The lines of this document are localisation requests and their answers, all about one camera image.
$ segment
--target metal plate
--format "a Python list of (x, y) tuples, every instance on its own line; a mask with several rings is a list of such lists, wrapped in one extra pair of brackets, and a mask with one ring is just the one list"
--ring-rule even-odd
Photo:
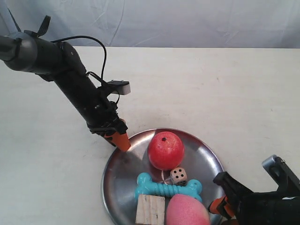
[[(162, 131), (175, 133), (185, 147), (185, 156), (181, 167), (187, 172), (188, 179), (197, 179), (203, 185), (201, 197), (203, 204), (208, 207), (216, 198), (223, 196), (221, 187), (212, 180), (223, 171), (216, 155), (198, 138), (174, 129), (153, 129), (143, 131), (130, 138), (131, 148), (126, 152), (116, 149), (107, 162), (102, 177), (102, 194), (105, 207), (116, 225), (134, 225), (137, 201), (135, 188), (137, 176), (148, 172), (153, 181), (162, 181), (161, 171), (154, 168), (147, 155), (147, 147), (154, 136)], [(219, 215), (210, 215), (212, 225), (220, 222)]]

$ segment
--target dice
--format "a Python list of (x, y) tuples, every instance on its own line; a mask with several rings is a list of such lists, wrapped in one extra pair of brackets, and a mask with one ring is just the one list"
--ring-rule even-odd
[(187, 173), (182, 167), (171, 170), (170, 177), (174, 185), (185, 186), (188, 181)]

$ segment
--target red ball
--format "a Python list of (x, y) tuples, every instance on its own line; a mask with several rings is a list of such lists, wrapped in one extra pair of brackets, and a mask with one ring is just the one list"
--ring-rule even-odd
[(151, 164), (159, 170), (172, 170), (183, 160), (184, 146), (181, 139), (172, 132), (155, 135), (148, 146)]

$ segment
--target white table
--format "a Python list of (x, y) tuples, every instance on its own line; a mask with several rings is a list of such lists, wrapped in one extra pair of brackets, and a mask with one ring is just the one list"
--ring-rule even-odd
[[(77, 49), (100, 74), (102, 49)], [(114, 148), (54, 83), (0, 73), (0, 224), (111, 225), (100, 182)], [(300, 176), (300, 50), (108, 48), (104, 78), (131, 83), (118, 110), (130, 136), (189, 132), (253, 191), (275, 190), (261, 167), (272, 154)]]

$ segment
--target white backdrop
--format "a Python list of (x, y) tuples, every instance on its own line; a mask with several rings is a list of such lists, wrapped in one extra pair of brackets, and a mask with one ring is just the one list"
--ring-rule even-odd
[[(300, 47), (296, 0), (6, 0), (21, 29), (50, 15), (48, 39), (109, 46)], [(96, 45), (89, 40), (76, 45)]]

